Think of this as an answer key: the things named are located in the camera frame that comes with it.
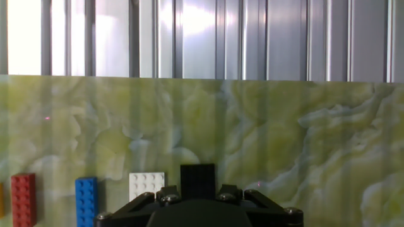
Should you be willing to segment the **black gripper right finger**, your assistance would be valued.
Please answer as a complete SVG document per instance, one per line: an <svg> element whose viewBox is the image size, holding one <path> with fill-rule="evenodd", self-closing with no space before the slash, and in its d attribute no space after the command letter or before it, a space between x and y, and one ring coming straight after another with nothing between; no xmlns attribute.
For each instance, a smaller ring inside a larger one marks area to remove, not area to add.
<svg viewBox="0 0 404 227"><path fill-rule="evenodd" d="M223 184L217 202L230 204L240 211L251 226L303 227L304 212L295 207L282 207L256 189L239 189Z"/></svg>

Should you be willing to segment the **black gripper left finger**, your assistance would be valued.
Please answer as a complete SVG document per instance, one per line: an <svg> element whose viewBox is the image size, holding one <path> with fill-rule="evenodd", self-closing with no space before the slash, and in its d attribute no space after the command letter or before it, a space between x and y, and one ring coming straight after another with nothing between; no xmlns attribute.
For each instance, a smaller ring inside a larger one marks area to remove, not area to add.
<svg viewBox="0 0 404 227"><path fill-rule="evenodd" d="M118 211L101 212L94 218L95 227L143 227L160 208L181 202L175 185L162 187L158 192L144 192Z"/></svg>

